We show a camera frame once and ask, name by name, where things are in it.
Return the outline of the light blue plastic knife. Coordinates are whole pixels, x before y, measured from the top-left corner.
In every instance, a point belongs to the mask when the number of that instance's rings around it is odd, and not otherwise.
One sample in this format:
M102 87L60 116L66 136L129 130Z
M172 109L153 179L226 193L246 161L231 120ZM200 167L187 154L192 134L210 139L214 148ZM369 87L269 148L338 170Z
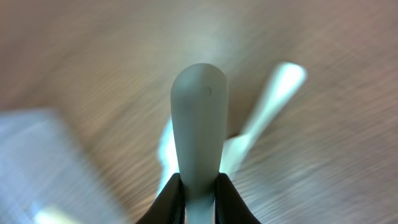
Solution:
M174 131L172 119L170 118L161 134L158 146L158 161L162 166L162 173L159 180L157 195L161 193L167 182L179 172L178 159L175 149Z

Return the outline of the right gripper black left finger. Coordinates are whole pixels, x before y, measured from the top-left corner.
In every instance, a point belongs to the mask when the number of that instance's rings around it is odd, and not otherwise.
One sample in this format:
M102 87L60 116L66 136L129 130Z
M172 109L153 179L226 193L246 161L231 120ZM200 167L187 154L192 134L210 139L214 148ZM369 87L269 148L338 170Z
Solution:
M174 173L137 224L184 224L185 194L179 173Z

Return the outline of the white plastic knife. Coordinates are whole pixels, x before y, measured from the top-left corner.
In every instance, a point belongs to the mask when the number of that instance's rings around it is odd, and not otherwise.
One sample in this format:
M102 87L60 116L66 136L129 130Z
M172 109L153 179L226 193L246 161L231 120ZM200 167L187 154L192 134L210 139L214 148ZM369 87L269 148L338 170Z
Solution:
M241 132L224 142L220 172L233 178L243 160L272 120L292 99L307 78L306 69L282 62L272 71L258 101Z

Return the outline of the pale grey-blue plastic knife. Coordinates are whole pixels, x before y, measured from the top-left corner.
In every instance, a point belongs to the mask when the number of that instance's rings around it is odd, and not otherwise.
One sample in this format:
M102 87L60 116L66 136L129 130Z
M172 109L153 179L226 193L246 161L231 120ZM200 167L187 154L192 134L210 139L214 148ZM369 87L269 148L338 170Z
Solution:
M208 63L187 67L174 81L170 104L188 222L211 223L228 120L224 73Z

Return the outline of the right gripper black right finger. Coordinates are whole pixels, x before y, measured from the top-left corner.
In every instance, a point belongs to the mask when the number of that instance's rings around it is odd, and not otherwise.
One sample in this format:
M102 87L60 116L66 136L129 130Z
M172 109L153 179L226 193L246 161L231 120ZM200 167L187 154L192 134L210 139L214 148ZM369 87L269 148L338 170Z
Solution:
M215 183L216 224L261 224L251 213L233 183L225 173L219 173Z

